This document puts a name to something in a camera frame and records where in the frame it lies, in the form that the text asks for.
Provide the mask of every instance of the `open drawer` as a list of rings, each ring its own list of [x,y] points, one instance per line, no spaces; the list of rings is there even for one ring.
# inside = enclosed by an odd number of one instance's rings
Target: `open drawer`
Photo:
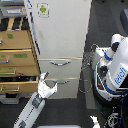
[[[35,76],[38,74],[36,65],[0,67],[0,77]]]
[[[31,48],[26,30],[0,32],[0,42],[0,49]]]
[[[30,80],[16,82],[0,82],[0,93],[28,93],[37,92],[38,76],[30,77]]]
[[[31,49],[0,50],[0,66],[35,65]]]

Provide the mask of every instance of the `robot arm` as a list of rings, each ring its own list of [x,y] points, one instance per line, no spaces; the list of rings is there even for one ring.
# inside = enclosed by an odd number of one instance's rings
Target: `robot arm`
[[[45,78],[47,76],[48,72],[41,74],[38,83],[38,93],[33,93],[25,108],[17,118],[14,128],[31,128],[45,105],[45,99],[57,92],[57,83],[55,83],[53,88],[46,85]]]
[[[104,68],[109,68],[111,65],[113,56],[121,43],[121,41],[124,39],[123,36],[120,34],[114,34],[111,39],[111,46],[107,50],[103,50],[104,56],[100,59],[100,68],[104,70]]]

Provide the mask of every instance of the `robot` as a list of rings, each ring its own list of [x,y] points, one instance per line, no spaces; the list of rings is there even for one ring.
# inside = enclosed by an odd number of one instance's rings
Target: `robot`
[[[41,74],[38,83],[38,92],[32,94],[30,100],[17,118],[14,128],[31,128],[45,105],[45,99],[57,92],[57,82],[55,82],[53,88],[46,85],[45,78],[48,74],[48,72]]]
[[[114,34],[111,46],[96,48],[93,90],[102,103],[114,106],[128,91],[128,37]]]

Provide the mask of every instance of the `dark floor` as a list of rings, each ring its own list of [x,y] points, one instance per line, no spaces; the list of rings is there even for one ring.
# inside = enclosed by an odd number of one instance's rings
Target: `dark floor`
[[[101,0],[92,0],[91,16],[89,22],[89,32],[87,35],[85,52],[91,51],[91,45],[110,46],[111,37],[115,33],[126,36],[120,23],[120,12],[128,8],[128,1],[121,3],[120,0],[106,0],[100,4]],[[86,80],[85,70],[82,70],[81,78]],[[80,81],[81,89],[86,88],[86,82]],[[87,95],[79,91],[77,99],[67,100],[46,100],[46,105],[33,125],[33,128],[43,125],[79,125],[83,128],[92,128],[91,115],[97,116],[101,128],[105,124],[105,119],[96,106],[90,106],[87,99],[93,94]],[[0,128],[12,128],[13,124],[26,105],[28,99],[21,99],[18,105],[2,105],[0,103]]]

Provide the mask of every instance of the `white panel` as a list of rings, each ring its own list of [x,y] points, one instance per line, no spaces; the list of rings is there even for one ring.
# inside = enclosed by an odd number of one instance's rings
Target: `white panel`
[[[49,97],[49,99],[77,98],[79,79],[65,79],[58,81],[59,84],[57,85],[57,92]],[[46,80],[46,83],[48,86],[54,85],[52,80]]]
[[[55,61],[51,60],[51,61],[38,61],[38,62],[41,69],[41,73],[49,72],[48,78],[69,78],[69,77],[80,76],[82,59],[55,60]]]
[[[47,3],[49,17],[38,15],[37,5]],[[32,13],[41,54],[38,58],[83,55],[91,0],[32,0]]]

